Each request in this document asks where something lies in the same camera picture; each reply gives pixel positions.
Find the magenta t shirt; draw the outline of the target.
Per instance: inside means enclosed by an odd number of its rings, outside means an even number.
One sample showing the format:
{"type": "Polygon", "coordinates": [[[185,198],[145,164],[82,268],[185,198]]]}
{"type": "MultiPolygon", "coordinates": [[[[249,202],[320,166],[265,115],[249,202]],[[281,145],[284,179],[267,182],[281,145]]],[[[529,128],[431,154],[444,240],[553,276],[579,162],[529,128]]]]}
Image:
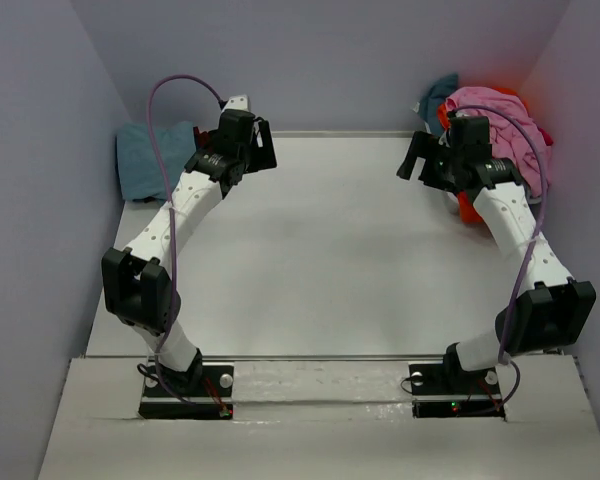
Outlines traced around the magenta t shirt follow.
{"type": "Polygon", "coordinates": [[[539,132],[541,133],[544,143],[546,144],[547,147],[552,147],[554,145],[554,140],[551,137],[551,135],[542,127],[538,128],[539,132]]]}

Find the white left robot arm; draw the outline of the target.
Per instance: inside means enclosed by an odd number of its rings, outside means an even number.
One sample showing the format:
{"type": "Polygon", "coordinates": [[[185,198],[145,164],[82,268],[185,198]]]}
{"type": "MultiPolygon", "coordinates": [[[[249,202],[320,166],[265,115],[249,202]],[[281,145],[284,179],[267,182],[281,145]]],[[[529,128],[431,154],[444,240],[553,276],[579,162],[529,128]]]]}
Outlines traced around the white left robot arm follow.
{"type": "Polygon", "coordinates": [[[231,100],[217,129],[184,167],[171,197],[123,249],[101,261],[108,312],[134,329],[154,357],[149,375],[176,398],[201,383],[202,353],[177,317],[177,258],[204,217],[246,174],[277,165],[269,124],[231,100]]]}

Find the pink t shirt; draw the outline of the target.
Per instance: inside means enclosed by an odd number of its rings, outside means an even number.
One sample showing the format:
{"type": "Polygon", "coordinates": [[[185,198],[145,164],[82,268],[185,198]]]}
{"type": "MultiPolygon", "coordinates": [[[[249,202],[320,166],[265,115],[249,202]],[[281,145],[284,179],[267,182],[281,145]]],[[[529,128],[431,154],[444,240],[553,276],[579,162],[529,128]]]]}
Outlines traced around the pink t shirt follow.
{"type": "Polygon", "coordinates": [[[466,106],[480,105],[490,107],[515,120],[533,141],[546,169],[546,180],[549,179],[551,147],[547,147],[539,132],[540,127],[530,116],[526,104],[513,92],[488,87],[462,87],[450,95],[444,103],[444,111],[439,109],[438,115],[448,113],[461,107],[459,115],[486,116],[490,125],[490,142],[496,158],[508,158],[518,168],[527,184],[527,191],[532,198],[541,195],[541,175],[537,159],[529,143],[519,130],[507,119],[483,109],[466,109],[466,106]]]}

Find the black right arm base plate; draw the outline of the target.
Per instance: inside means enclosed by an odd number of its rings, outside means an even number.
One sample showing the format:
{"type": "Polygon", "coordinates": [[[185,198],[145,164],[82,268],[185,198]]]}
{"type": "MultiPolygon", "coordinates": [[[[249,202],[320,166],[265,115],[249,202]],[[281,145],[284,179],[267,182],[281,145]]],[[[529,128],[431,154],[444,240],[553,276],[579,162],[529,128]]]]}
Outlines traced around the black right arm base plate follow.
{"type": "Polygon", "coordinates": [[[494,368],[449,373],[442,363],[415,363],[400,386],[418,419],[506,417],[494,368]]]}

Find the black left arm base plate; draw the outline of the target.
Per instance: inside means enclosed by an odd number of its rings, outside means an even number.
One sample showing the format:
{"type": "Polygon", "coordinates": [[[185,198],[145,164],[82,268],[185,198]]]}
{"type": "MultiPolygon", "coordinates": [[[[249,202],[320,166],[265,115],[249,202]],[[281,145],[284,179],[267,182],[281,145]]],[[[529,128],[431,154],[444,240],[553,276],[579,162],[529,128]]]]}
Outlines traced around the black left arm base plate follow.
{"type": "Polygon", "coordinates": [[[234,367],[228,362],[205,362],[201,378],[185,386],[171,385],[162,370],[165,390],[153,362],[137,364],[143,376],[139,416],[147,420],[231,420],[234,367]]]}

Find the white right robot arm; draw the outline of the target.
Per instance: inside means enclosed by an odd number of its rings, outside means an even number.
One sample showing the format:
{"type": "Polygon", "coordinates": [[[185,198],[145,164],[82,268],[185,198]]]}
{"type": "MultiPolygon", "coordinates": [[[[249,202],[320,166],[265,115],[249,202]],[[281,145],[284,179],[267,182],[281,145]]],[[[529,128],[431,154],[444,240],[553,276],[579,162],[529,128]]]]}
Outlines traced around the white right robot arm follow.
{"type": "Polygon", "coordinates": [[[492,327],[449,345],[441,362],[411,368],[414,395],[470,395],[497,365],[575,344],[596,300],[593,285],[577,280],[555,255],[518,168],[494,155],[489,134],[487,117],[452,114],[444,135],[413,135],[397,172],[408,180],[423,159],[419,179],[425,186],[466,194],[516,274],[509,303],[492,327]]]}

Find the folded dark red t shirt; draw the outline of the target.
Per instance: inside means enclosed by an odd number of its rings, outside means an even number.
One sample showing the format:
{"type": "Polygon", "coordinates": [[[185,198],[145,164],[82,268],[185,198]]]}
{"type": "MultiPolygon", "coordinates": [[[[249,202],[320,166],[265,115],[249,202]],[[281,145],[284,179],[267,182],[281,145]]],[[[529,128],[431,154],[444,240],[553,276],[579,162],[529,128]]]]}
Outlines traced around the folded dark red t shirt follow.
{"type": "Polygon", "coordinates": [[[193,128],[194,144],[196,149],[206,149],[211,142],[208,131],[201,131],[197,126],[193,128]]]}

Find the teal t shirt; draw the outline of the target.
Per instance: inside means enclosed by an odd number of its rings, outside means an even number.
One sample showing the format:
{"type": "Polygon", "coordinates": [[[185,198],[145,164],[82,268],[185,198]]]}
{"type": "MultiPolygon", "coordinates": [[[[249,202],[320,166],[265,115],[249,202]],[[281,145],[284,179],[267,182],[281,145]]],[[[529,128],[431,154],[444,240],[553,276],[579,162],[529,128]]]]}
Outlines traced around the teal t shirt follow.
{"type": "Polygon", "coordinates": [[[438,108],[452,95],[459,85],[459,75],[451,73],[435,80],[419,100],[418,116],[425,122],[428,132],[440,136],[444,127],[438,119],[438,108]]]}

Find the folded light blue t shirt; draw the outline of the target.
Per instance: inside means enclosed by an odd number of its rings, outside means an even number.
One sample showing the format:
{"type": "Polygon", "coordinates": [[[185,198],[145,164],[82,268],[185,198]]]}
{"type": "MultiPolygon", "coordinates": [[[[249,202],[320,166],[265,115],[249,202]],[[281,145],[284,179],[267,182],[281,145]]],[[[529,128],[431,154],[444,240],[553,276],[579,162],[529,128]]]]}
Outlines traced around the folded light blue t shirt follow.
{"type": "MultiPolygon", "coordinates": [[[[195,153],[192,122],[170,128],[154,128],[159,152],[174,190],[185,164],[195,153]]],[[[116,161],[124,201],[166,200],[162,171],[144,124],[127,123],[116,133],[116,161]]]]}

